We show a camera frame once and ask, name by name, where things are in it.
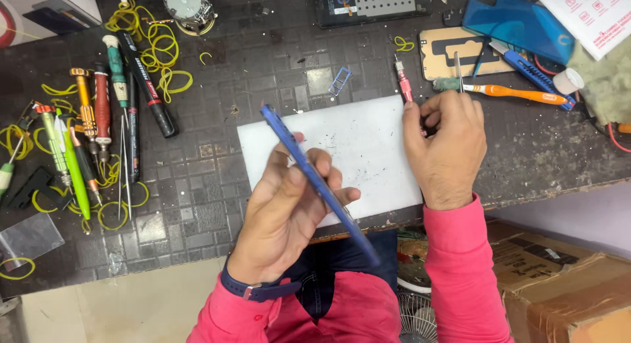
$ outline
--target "jeans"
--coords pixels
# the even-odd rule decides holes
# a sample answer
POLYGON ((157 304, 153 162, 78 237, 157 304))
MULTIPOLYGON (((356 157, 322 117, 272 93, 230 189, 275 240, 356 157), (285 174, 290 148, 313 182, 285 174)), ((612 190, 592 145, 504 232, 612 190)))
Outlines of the jeans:
POLYGON ((359 247, 352 239, 346 238, 307 246, 283 275, 291 278, 292 282, 302 282, 296 298, 314 320, 326 315, 331 308, 336 272, 375 275, 385 280, 396 292, 396 230, 369 233, 367 238, 381 257, 378 266, 370 266, 359 247))

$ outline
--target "blue watch strap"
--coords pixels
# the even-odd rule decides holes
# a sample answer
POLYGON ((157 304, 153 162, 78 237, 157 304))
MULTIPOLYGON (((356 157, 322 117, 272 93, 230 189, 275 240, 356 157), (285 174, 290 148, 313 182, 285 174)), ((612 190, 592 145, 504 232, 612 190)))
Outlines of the blue watch strap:
POLYGON ((256 301, 258 303, 262 303, 265 300, 278 299, 283 296, 291 295, 302 287, 301 282, 292 282, 280 285, 282 277, 274 282, 262 282, 256 285, 248 285, 233 279, 226 269, 227 265, 228 260, 226 260, 226 264, 222 270, 222 285, 227 291, 243 298, 246 301, 256 301))

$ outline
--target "workbench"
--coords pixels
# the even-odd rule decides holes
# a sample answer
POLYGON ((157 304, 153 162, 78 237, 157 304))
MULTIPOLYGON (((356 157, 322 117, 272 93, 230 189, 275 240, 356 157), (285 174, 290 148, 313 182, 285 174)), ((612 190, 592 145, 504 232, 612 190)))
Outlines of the workbench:
MULTIPOLYGON (((97 1, 106 21, 118 0, 97 1)), ((180 134, 162 138, 150 112, 141 107, 141 180, 149 188, 150 199, 135 209, 135 224, 107 231, 93 220, 93 230, 85 234, 79 215, 67 210, 51 213, 65 244, 37 258, 35 272, 28 278, 0 279, 2 297, 228 254, 251 192, 236 127, 262 120, 258 111, 261 100, 288 105, 280 110, 289 114, 294 109, 314 110, 394 95, 398 85, 392 63, 397 46, 392 38, 401 36, 417 43, 412 51, 399 52, 398 56, 421 104, 434 92, 430 82, 422 79, 418 33, 444 27, 442 13, 464 7, 467 0, 448 0, 448 4, 433 0, 433 13, 427 17, 330 30, 317 27, 313 0, 211 1, 219 18, 209 33, 192 37, 173 27, 181 52, 173 69, 190 72, 194 80, 190 89, 173 94, 167 106, 180 134), (269 14, 262 14, 263 8, 268 8, 269 14), (204 57, 206 65, 199 60, 202 52, 212 55, 204 57), (330 76, 341 66, 353 73, 337 98, 331 100, 326 92, 313 92, 328 86, 330 76), (239 108, 236 115, 231 115, 233 105, 239 108)), ((157 19, 169 18, 163 0, 137 2, 157 19)), ((14 123, 32 98, 50 100, 40 84, 66 89, 75 83, 68 73, 71 67, 93 68, 94 62, 106 62, 101 42, 105 33, 102 27, 92 28, 0 50, 0 126, 14 123)), ((178 81, 184 82, 175 77, 173 85, 178 81)), ((519 73, 480 76, 477 82, 534 89, 519 73)), ((479 93, 471 97, 482 103, 485 113, 488 151, 474 185, 485 209, 631 178, 629 156, 586 121, 581 105, 563 111, 518 98, 479 93)), ((76 95, 68 100, 78 108, 76 95)), ((112 112, 113 121, 120 119, 118 106, 112 112)), ((118 153, 119 123, 113 122, 112 129, 115 140, 110 150, 118 153)), ((2 149, 0 161, 8 159, 2 149)), ((6 198, 40 165, 54 173, 51 156, 37 149, 17 161, 12 186, 0 207, 0 230, 36 213, 33 206, 9 209, 6 198)), ((140 202, 144 191, 137 185, 133 191, 134 202, 140 202)), ((104 196, 106 202, 116 201, 117 189, 105 190, 104 196)), ((107 223, 118 223, 116 206, 104 213, 107 223)), ((360 221, 368 231, 420 223, 421 206, 360 221)), ((316 231, 314 241, 335 239, 343 232, 340 226, 325 227, 316 231)))

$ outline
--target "blue smartphone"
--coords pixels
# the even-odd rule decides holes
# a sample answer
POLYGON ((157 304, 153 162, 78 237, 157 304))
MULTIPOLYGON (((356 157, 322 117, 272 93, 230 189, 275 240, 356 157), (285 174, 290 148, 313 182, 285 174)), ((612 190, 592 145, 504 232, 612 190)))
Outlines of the blue smartphone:
POLYGON ((359 228, 355 220, 351 217, 346 207, 342 205, 338 197, 335 196, 331 188, 326 184, 326 181, 322 178, 320 173, 307 159, 307 156, 302 151, 302 148, 296 141, 296 138, 285 126, 285 123, 280 120, 280 116, 270 107, 269 104, 261 106, 261 113, 268 125, 274 130, 274 133, 280 139, 280 142, 285 145, 289 154, 296 160, 299 168, 309 180, 309 183, 313 187, 314 191, 320 196, 324 202, 329 205, 331 210, 337 215, 342 222, 346 230, 350 233, 351 238, 366 255, 370 264, 373 266, 379 265, 381 260, 377 254, 372 243, 366 238, 362 230, 359 228))

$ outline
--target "pink long-sleeve shirt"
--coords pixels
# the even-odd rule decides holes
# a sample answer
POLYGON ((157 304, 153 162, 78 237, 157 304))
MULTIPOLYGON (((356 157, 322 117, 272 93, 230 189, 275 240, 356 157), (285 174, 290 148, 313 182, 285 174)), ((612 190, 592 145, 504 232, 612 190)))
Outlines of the pink long-sleeve shirt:
MULTIPOLYGON (((425 228, 430 241, 425 268, 432 280, 438 341, 513 342, 478 196, 456 210, 425 207, 425 228)), ((317 322, 295 295, 245 301, 229 293, 217 277, 187 342, 399 343, 400 330, 397 298, 374 275, 338 272, 331 308, 317 322)))

